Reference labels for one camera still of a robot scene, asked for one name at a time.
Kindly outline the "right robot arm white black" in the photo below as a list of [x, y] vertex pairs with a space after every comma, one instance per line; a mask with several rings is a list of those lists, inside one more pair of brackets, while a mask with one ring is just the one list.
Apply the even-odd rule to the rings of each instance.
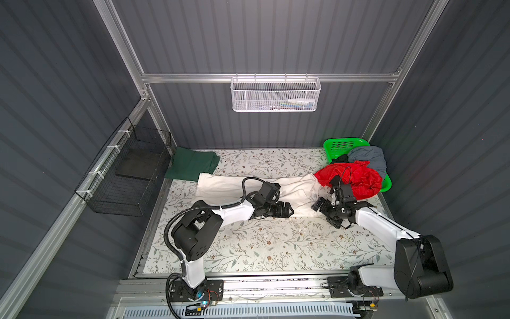
[[421, 235], [379, 213], [369, 202], [319, 198], [312, 209], [325, 215], [337, 229], [358, 225], [380, 239], [394, 253], [393, 266], [366, 264], [351, 267], [341, 285], [355, 296], [370, 288], [400, 291], [408, 299], [450, 292], [454, 280], [440, 240]]

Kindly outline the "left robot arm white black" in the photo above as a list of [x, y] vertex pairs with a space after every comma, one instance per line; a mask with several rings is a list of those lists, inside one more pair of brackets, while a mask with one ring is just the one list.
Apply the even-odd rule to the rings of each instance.
[[290, 203], [266, 202], [259, 195], [224, 206], [198, 201], [165, 226], [163, 238], [167, 248], [179, 259], [185, 286], [197, 291], [207, 281], [203, 257], [222, 227], [266, 217], [288, 219], [293, 214]]

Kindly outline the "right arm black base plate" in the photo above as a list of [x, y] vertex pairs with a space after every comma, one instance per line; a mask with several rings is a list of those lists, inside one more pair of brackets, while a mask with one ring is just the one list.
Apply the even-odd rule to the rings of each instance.
[[332, 298], [375, 297], [378, 299], [384, 295], [380, 287], [366, 286], [360, 279], [349, 276], [329, 276], [324, 288], [328, 289]]

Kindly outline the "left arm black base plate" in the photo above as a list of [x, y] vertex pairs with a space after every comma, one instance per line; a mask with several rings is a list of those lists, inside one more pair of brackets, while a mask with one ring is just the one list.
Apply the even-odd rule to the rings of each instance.
[[182, 280], [171, 279], [168, 291], [171, 302], [222, 301], [224, 281], [207, 279], [197, 288], [189, 288]]

